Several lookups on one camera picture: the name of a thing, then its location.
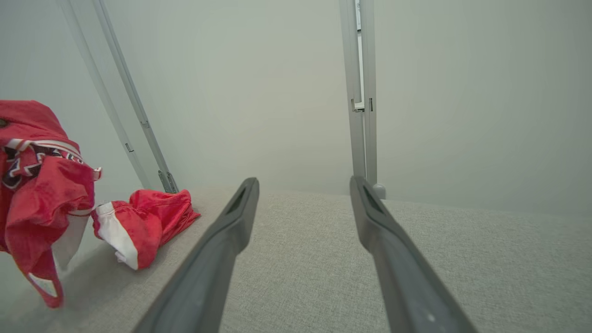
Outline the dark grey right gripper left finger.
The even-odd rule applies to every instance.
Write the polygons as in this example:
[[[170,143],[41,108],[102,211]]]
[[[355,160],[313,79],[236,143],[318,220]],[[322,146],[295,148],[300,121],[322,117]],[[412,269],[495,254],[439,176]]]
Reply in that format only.
[[[135,326],[136,333],[217,333],[237,256],[247,247],[259,200],[248,178]]]

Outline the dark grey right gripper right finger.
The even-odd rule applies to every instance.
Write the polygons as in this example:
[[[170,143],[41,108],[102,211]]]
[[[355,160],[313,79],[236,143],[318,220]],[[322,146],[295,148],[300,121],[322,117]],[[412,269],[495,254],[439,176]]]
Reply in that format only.
[[[360,243],[372,255],[393,333],[475,333],[476,328],[363,177],[350,180]]]

